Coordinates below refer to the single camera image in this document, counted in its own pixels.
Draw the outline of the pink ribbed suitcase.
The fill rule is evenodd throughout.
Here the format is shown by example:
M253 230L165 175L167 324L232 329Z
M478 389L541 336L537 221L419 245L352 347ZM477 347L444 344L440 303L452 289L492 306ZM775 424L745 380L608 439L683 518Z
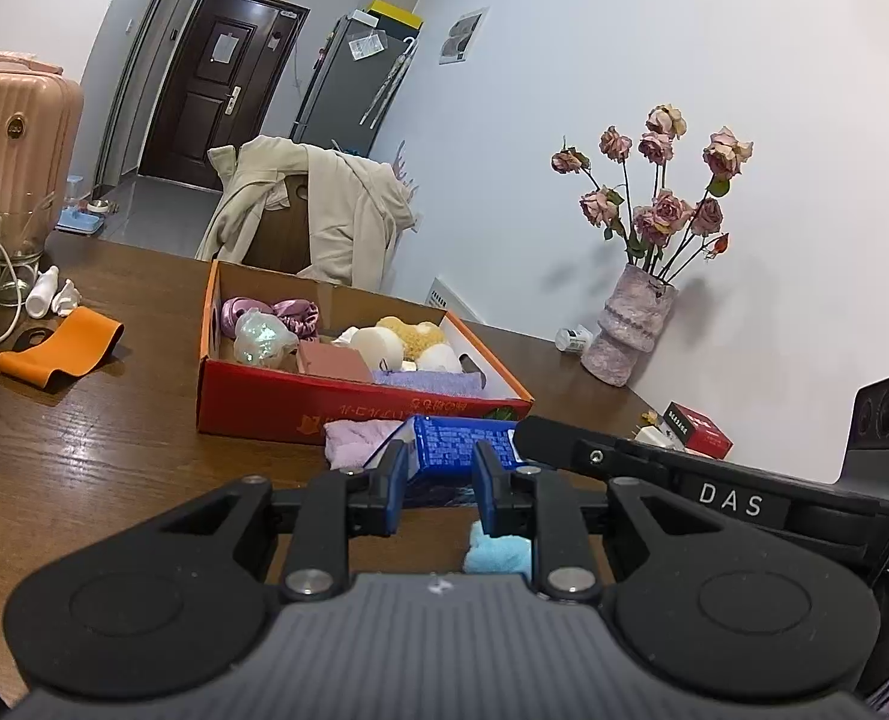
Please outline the pink ribbed suitcase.
M62 67L0 52L0 216L32 213L52 231L84 105Z

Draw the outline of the blue printed packet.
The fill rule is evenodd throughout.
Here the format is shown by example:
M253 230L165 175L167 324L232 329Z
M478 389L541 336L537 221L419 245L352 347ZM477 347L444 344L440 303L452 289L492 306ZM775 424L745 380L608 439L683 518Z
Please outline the blue printed packet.
M514 470L521 463L514 448L514 421L413 416L397 439L408 445L407 507L474 505L472 465L479 442L492 446L499 463Z

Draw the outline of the yellow plush toy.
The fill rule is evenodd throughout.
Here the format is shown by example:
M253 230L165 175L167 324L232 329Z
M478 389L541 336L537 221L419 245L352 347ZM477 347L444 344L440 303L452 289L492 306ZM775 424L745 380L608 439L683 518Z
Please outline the yellow plush toy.
M399 317L382 317L379 327L394 333L402 343L403 357L415 362L426 349L446 343L446 335L433 322L405 323Z

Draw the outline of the beige jacket on chair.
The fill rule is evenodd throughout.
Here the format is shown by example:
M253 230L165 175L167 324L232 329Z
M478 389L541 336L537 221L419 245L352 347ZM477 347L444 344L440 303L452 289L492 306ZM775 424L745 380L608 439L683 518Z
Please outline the beige jacket on chair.
M378 163L267 135L211 148L208 161L220 179L221 199L195 252L202 262L246 260L264 216L293 208L286 183L296 177L307 179L303 277L376 291L400 236L417 224L415 186L400 177L397 161Z

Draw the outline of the dried pink roses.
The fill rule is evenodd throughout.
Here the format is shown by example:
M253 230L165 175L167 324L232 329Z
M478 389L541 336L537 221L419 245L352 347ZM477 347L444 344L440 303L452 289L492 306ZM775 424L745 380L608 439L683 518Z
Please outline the dried pink roses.
M639 137L628 137L613 125L605 128L597 153L620 171L613 185L601 181L588 154L570 142L550 156L555 174L581 176L591 184L579 197L584 220L599 229L605 241L622 242L630 265L666 284L696 259L718 259L728 250L721 200L755 151L755 145L737 137L731 127L719 127L701 149L707 183L695 199L685 199L672 190L669 167L687 132L682 110L672 104L654 106Z

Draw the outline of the pink brown sponge block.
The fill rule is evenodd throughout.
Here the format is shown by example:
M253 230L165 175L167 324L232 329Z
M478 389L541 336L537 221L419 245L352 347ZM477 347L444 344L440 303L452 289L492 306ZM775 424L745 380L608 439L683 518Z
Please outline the pink brown sponge block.
M360 351L350 346L301 340L296 349L296 359L298 369L305 376L343 382L373 382L373 372Z

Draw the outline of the white electrical panel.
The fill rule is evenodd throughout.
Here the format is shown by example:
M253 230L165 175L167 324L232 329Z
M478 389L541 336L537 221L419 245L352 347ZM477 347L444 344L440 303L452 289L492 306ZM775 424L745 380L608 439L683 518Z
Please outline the white electrical panel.
M475 35L481 27L481 23L487 18L488 10L479 8L470 13L465 13L451 25L439 53L441 65L462 64L467 60L470 47L474 43Z

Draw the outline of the yellow box on refrigerator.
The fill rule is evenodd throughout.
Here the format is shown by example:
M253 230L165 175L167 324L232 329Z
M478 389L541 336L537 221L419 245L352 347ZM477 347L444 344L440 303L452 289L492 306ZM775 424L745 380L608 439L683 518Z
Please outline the yellow box on refrigerator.
M423 20L415 13L389 4L385 0L373 0L366 11L378 18L381 29L397 39L417 36L423 26Z

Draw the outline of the orange elastic band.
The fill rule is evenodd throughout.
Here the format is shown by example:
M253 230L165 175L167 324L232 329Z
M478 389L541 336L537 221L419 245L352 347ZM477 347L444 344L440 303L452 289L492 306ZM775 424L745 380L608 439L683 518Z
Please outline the orange elastic band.
M122 323L80 305L39 344L24 351L1 351L0 372L44 390L57 376L80 379L89 374L104 361L122 335Z

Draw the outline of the brown wooden chair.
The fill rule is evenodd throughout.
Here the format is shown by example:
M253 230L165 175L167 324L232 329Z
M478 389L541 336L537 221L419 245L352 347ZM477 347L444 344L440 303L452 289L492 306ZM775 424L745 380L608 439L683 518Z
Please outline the brown wooden chair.
M268 190L244 263L298 275L311 265L306 174L289 174Z

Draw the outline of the clear glass jar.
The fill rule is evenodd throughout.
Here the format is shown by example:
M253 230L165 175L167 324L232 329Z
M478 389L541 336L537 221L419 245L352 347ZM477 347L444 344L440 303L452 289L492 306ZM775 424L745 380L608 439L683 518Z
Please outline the clear glass jar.
M47 236L53 227L55 195L24 193L9 200L0 199L0 305L16 307L26 299L39 277Z

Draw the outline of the grey refrigerator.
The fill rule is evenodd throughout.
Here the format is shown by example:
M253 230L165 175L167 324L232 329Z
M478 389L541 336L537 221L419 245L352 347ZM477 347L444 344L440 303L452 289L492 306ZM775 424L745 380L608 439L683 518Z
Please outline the grey refrigerator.
M289 138L368 156L381 122L369 130L358 121L402 54L405 39L389 36L368 11L342 16L319 54Z

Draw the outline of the pink textured vase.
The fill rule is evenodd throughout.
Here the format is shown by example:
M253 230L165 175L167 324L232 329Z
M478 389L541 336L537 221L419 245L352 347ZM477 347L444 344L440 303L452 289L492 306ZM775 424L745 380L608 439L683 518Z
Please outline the pink textured vase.
M654 351L677 298L671 283L627 265L600 310L599 332L581 355L584 369L600 382L623 387L643 356Z

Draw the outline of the red cigarette box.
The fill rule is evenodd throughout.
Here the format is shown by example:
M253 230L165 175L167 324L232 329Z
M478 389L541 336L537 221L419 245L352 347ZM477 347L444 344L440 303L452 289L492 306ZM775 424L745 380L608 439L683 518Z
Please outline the red cigarette box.
M664 426L689 452L724 460L732 449L732 440L710 418L675 401L664 411Z

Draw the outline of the white board against wall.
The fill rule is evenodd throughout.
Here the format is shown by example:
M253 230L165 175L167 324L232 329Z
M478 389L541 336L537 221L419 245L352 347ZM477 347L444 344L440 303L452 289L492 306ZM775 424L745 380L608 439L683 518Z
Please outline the white board against wall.
M431 281L424 304L436 309L447 310L454 316L466 322L480 322L481 317L475 309L472 309L467 302L462 299L454 289L449 288L440 277L436 277Z

